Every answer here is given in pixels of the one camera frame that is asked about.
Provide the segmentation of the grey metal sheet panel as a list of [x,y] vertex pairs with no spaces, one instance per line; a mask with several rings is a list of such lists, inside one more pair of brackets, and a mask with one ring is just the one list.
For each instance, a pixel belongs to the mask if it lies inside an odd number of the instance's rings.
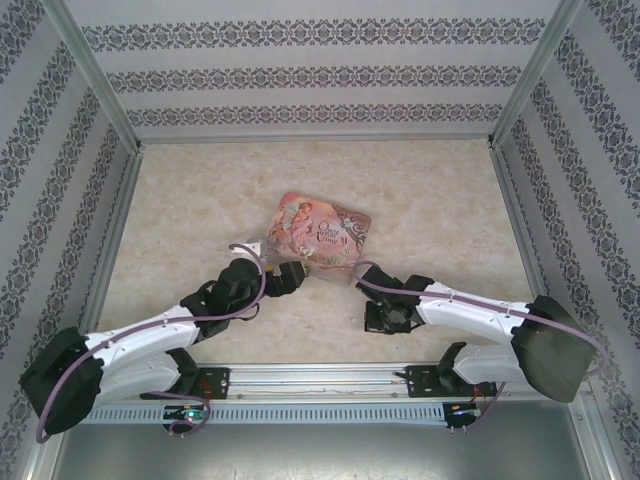
[[52,480],[591,480],[569,411],[501,402],[469,433],[415,425],[79,426]]

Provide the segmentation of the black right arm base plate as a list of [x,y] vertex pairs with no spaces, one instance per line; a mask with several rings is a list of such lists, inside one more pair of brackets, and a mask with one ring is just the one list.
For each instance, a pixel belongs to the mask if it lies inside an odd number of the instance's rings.
[[402,379],[410,398],[481,398],[493,397],[497,386],[493,382],[471,384],[451,369],[440,369],[434,365],[408,365],[394,375]]

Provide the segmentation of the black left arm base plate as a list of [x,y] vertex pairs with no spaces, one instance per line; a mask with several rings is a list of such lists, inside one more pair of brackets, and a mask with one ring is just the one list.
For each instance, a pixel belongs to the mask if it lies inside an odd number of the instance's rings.
[[224,367],[201,367],[197,373],[181,375],[170,393],[207,400],[225,400],[230,386],[231,370]]

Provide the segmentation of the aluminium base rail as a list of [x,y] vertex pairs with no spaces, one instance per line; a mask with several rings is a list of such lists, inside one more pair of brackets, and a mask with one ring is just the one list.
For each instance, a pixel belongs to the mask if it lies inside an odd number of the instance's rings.
[[408,365],[437,365],[433,362],[406,363],[329,363],[329,364],[215,364],[231,370],[227,399],[246,401],[367,401],[428,400],[471,398],[410,398],[405,382],[394,373]]

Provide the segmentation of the aluminium frame post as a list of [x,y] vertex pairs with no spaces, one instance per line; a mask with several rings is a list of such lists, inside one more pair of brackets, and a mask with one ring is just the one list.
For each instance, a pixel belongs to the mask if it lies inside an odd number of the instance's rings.
[[491,150],[496,150],[510,132],[583,2],[584,0],[559,0],[494,129],[488,136],[488,146]]
[[41,0],[41,3],[120,138],[129,150],[137,149],[141,141],[66,1]]

